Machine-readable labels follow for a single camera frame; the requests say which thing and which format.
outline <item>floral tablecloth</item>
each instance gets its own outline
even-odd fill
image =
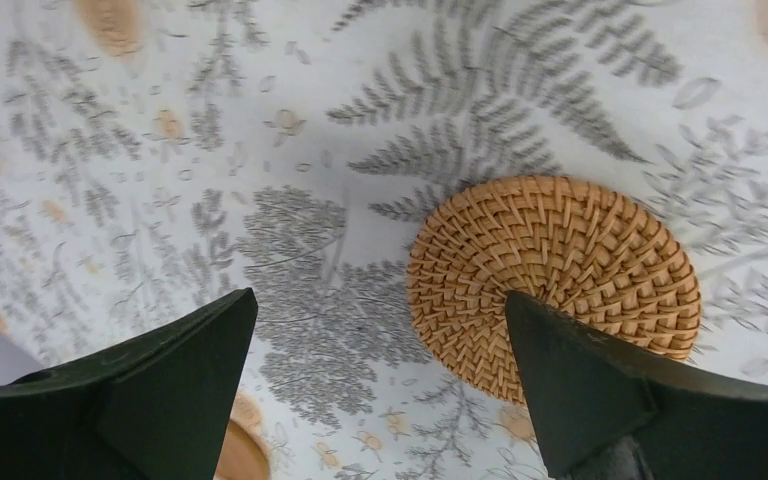
[[[57,364],[252,286],[280,479],[540,479],[527,412],[410,328],[419,222],[565,174],[702,281],[768,384],[768,0],[0,0],[0,332]]]

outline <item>woven coaster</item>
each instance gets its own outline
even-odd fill
[[[505,321],[511,290],[675,360],[699,327],[699,282],[666,227],[624,195],[563,177],[506,178],[450,198],[417,236],[407,290],[433,354],[522,405]]]

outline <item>tablecloth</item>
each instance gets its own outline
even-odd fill
[[[422,219],[569,175],[646,205],[690,362],[768,384],[768,0],[0,0],[0,332],[47,365],[252,286],[280,479],[542,479],[418,342]]]

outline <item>brown curved object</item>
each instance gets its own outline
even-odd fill
[[[455,375],[525,403],[505,321],[509,291],[684,360],[699,282],[670,232],[628,197],[564,177],[516,177],[455,195],[425,222],[407,272],[413,327]]]
[[[269,479],[269,461],[261,443],[233,421],[225,430],[216,476],[222,480]]]

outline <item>brown woven placemat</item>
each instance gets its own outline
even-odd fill
[[[407,290],[413,327],[434,355],[517,404],[508,291],[675,360],[699,327],[699,282],[670,232],[628,197],[563,177],[506,178],[446,201],[417,236]]]

